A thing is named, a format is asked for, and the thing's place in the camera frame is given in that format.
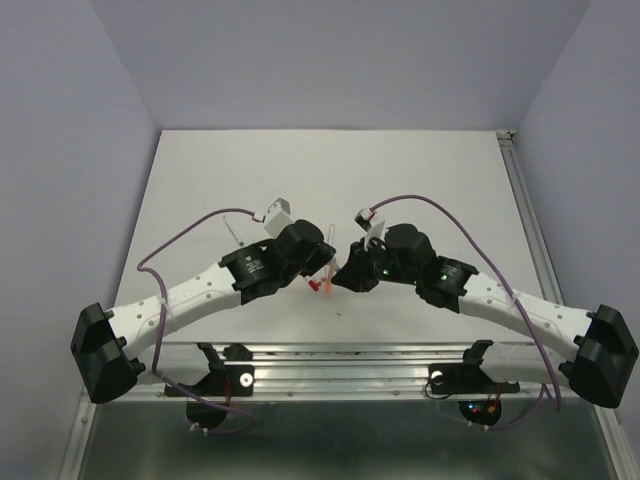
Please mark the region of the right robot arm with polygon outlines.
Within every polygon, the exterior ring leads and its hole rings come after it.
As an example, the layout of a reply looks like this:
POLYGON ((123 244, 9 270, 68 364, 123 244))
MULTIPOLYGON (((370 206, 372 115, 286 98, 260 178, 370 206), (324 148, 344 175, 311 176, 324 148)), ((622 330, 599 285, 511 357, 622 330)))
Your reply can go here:
POLYGON ((352 243, 332 282, 356 293, 381 282, 409 285, 433 307, 530 338, 528 344, 477 340, 461 361, 431 365, 430 389, 437 396, 516 393, 525 382, 567 388, 592 404, 616 408, 639 358, 618 310, 571 308, 509 289, 472 265, 438 255, 411 224, 352 243))

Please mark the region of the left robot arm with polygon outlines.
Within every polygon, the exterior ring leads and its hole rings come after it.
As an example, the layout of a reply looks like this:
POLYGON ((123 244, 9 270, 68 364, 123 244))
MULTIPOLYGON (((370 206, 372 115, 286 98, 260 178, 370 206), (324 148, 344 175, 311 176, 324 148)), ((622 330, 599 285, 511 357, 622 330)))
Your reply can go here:
POLYGON ((336 250, 306 220, 222 257, 207 270, 155 297, 81 310, 70 350, 90 400, 104 404, 141 382, 151 367, 140 360, 164 336, 219 311, 275 294, 299 276, 324 268, 336 250))

